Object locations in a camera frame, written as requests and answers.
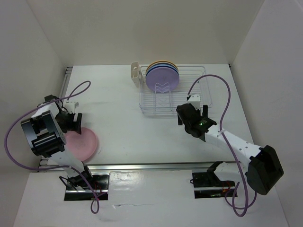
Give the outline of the purple plate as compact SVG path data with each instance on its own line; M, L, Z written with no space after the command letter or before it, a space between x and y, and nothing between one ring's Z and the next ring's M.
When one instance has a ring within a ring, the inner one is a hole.
M179 84L179 73L169 68L157 68L147 73L146 85L150 90L168 88L170 91L176 89Z

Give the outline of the blue plate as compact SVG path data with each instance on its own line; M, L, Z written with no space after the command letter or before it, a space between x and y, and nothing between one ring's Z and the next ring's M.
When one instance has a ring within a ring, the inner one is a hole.
M154 70L154 69L163 68L163 67L172 69L172 70L174 70L175 72L178 73L178 70L177 70L177 69L175 69L174 67L168 66L168 65L157 65L157 66L154 66L154 67L150 68L149 70L147 70L147 73L151 72L151 71Z

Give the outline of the cream plate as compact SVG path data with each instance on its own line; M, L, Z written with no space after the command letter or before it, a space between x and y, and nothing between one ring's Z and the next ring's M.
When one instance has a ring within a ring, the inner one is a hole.
M168 66L174 67L174 66L172 66L172 65L170 65L170 64L167 64L167 63L155 64L155 65L153 65L152 67L157 66L157 65L168 65Z

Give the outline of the orange plate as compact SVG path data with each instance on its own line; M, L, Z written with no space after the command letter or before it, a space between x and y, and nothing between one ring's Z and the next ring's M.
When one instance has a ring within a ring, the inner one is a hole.
M163 63L167 63L167 64L170 64L170 65L172 65L172 66L178 68L178 67L176 66L176 64L172 63L171 61L167 61L167 60L155 61L155 62L151 63L151 64L148 66L148 68L152 67L152 66L155 65L155 64L163 64Z

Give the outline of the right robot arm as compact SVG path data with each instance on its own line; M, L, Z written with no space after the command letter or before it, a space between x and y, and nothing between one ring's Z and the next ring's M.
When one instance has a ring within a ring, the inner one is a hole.
M258 194L266 195L283 176L284 171L274 148L260 147L235 136L212 119L207 110L197 110L192 104L176 108L178 124L186 133L224 151L234 151L248 185Z

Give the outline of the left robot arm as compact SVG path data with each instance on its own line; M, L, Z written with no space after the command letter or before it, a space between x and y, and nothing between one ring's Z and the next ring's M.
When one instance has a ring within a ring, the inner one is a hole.
M21 121L21 127L36 156L43 156L60 166L67 166L67 182L70 187L90 188L94 177L88 167L66 147L65 134L81 135L82 114L76 111L78 102L63 102L49 95L37 106L35 113Z

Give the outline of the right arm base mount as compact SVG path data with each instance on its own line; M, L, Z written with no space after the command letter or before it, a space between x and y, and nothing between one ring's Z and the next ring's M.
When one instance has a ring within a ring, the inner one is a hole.
M232 197L235 189L235 182L220 181L207 172L192 173L190 183L195 199Z

